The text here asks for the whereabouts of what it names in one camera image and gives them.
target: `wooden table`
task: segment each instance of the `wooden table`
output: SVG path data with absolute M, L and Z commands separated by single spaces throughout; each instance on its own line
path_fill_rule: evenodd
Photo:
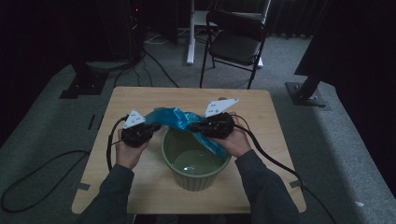
M 92 154 L 81 179 L 89 189 L 78 189 L 72 210 L 80 214 L 98 194 L 99 187 L 108 174 L 106 144 L 112 127 L 132 109 L 143 116 L 156 107 L 178 107 L 184 112 L 205 113 L 209 101 L 220 97 L 239 98 L 228 111 L 242 116 L 256 135 L 262 148 L 274 159 L 293 169 L 290 154 L 283 137 L 273 102 L 268 91 L 222 90 L 187 88 L 117 87 L 109 101 L 102 125 L 93 145 Z M 236 165 L 230 161 L 215 182 L 202 191 L 187 191 L 174 180 L 166 166 L 161 141 L 165 128 L 156 132 L 134 168 L 134 182 L 129 195 L 130 214 L 240 214 L 249 213 L 247 196 L 243 190 Z M 291 188 L 297 178 L 261 156 L 269 169 L 281 176 L 291 198 L 300 212 L 306 205 L 300 188 Z M 115 162 L 115 150 L 112 154 Z

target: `blue plastic bag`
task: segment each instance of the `blue plastic bag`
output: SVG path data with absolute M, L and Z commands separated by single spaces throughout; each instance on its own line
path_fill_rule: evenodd
M 193 122 L 199 122 L 205 118 L 191 112 L 183 112 L 177 107 L 164 108 L 158 107 L 154 111 L 148 113 L 146 116 L 146 123 L 159 122 L 161 125 L 167 125 L 171 128 L 181 131 L 190 132 L 189 126 Z M 192 133 L 195 139 L 202 145 L 209 149 L 212 153 L 219 156 L 223 161 L 226 157 L 226 149 L 219 143 L 207 138 L 202 133 Z

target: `dark background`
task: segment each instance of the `dark background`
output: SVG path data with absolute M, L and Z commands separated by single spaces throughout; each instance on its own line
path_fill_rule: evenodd
M 131 59 L 130 24 L 124 14 L 132 12 L 125 4 L 140 2 L 52 2 L 60 14 L 45 0 L 0 3 L 0 146 L 50 79 L 70 64 L 71 55 L 85 62 Z M 190 1 L 165 2 L 173 10 L 167 10 L 169 15 L 162 19 L 173 27 L 188 27 Z M 396 22 L 392 13 L 396 8 L 389 2 L 273 0 L 267 25 L 271 35 L 315 34 L 296 74 L 320 76 L 334 85 L 395 194 Z M 196 9 L 205 9 L 209 3 L 197 1 Z M 66 25 L 59 23 L 59 16 Z M 168 31 L 175 35 L 175 30 Z M 65 34 L 71 37 L 67 41 Z

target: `gray carpet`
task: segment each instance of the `gray carpet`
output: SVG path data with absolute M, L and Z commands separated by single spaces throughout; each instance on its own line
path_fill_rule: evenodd
M 155 38 L 145 49 L 179 87 L 197 88 L 205 45 L 198 38 L 194 64 L 187 65 L 188 39 L 181 37 L 179 41 L 176 46 Z M 290 99 L 285 82 L 305 81 L 306 77 L 293 73 L 309 42 L 309 38 L 302 37 L 268 37 L 262 54 L 264 68 L 259 70 L 251 89 L 271 93 L 296 171 L 327 205 L 338 223 L 396 223 L 395 199 L 339 102 L 334 87 L 319 84 L 318 91 L 328 104 L 326 109 L 294 105 Z M 113 67 L 121 63 L 90 64 Z M 222 64 L 216 69 L 209 66 L 204 88 L 246 88 L 247 72 Z M 137 73 L 132 69 L 123 73 L 116 85 L 175 87 L 148 55 L 135 71 Z M 101 95 L 81 95 L 75 100 L 59 99 L 75 75 L 72 67 L 66 66 L 53 77 L 0 150 L 1 193 L 54 156 L 92 148 L 119 73 L 114 71 L 109 75 Z M 13 189 L 8 194 L 7 204 L 18 209 L 35 203 L 81 156 L 77 153 L 52 162 Z M 71 204 L 87 160 L 83 159 L 36 207 L 16 214 L 1 211 L 0 223 L 73 223 L 77 215 L 72 213 Z M 304 223 L 331 223 L 310 194 L 304 192 L 304 197 L 307 203 L 302 213 Z

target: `green ceramic bowl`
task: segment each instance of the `green ceramic bowl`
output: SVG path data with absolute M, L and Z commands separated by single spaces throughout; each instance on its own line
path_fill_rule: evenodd
M 225 161 L 200 144 L 189 132 L 169 128 L 163 135 L 163 158 L 171 168 L 176 182 L 186 190 L 207 189 L 216 175 L 230 162 Z

